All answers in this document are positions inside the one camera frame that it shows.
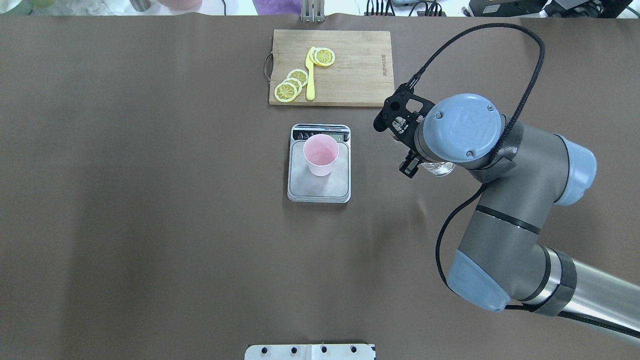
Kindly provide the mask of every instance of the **logo on cutting board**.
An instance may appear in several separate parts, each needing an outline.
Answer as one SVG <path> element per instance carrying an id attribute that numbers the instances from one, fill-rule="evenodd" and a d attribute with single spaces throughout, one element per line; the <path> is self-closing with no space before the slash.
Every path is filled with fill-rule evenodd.
<path id="1" fill-rule="evenodd" d="M 382 54 L 382 76 L 387 76 L 387 55 Z"/>

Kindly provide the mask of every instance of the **lemon slice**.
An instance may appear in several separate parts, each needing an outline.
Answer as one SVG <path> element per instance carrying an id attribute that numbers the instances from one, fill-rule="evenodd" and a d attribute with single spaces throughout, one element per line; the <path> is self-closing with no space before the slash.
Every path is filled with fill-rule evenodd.
<path id="1" fill-rule="evenodd" d="M 302 83 L 302 86 L 307 84 L 308 77 L 309 74 L 303 69 L 293 69 L 289 72 L 289 75 L 287 75 L 287 78 L 298 79 L 300 83 Z"/>
<path id="2" fill-rule="evenodd" d="M 335 61 L 335 53 L 328 47 L 317 47 L 312 60 L 319 66 L 330 66 Z"/>
<path id="3" fill-rule="evenodd" d="M 286 78 L 284 79 L 283 83 L 292 83 L 296 87 L 296 91 L 298 92 L 296 96 L 298 96 L 302 92 L 302 83 L 296 78 Z"/>
<path id="4" fill-rule="evenodd" d="M 273 90 L 276 100 L 280 102 L 291 102 L 296 99 L 300 93 L 296 89 L 296 85 L 286 81 L 278 84 Z"/>

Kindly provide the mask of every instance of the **hole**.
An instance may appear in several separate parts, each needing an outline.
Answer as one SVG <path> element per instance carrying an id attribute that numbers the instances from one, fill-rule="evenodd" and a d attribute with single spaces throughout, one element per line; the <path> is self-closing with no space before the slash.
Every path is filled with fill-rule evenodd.
<path id="1" fill-rule="evenodd" d="M 422 110 L 422 103 L 418 100 L 409 99 L 409 101 L 406 102 L 406 109 L 411 113 L 414 111 L 419 113 L 420 110 Z"/>

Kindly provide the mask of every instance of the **light blue cover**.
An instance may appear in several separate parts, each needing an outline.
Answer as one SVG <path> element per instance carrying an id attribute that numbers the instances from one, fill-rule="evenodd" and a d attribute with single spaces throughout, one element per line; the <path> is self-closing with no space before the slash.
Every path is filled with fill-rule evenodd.
<path id="1" fill-rule="evenodd" d="M 511 301 L 509 294 L 460 250 L 456 250 L 447 284 L 463 299 L 489 311 L 502 311 Z"/>
<path id="2" fill-rule="evenodd" d="M 596 177 L 598 163 L 589 149 L 567 140 L 562 135 L 556 135 L 564 141 L 569 154 L 569 177 L 564 192 L 556 204 L 567 206 L 580 200 L 584 192 L 591 187 Z"/>
<path id="3" fill-rule="evenodd" d="M 458 94 L 438 102 L 423 126 L 424 141 L 431 151 L 453 163 L 487 155 L 502 133 L 500 112 L 476 94 Z"/>

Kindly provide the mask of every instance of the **cutting board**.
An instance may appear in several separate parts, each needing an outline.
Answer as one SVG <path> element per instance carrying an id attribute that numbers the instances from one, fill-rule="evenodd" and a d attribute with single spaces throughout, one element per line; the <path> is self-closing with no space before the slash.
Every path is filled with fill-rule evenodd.
<path id="1" fill-rule="evenodd" d="M 309 48 L 328 47 L 335 52 L 329 67 L 315 65 L 316 98 L 308 101 L 307 87 L 292 102 L 275 99 L 273 90 L 293 69 L 305 69 Z M 269 87 L 272 105 L 381 107 L 395 90 L 388 31 L 273 31 L 273 72 Z"/>

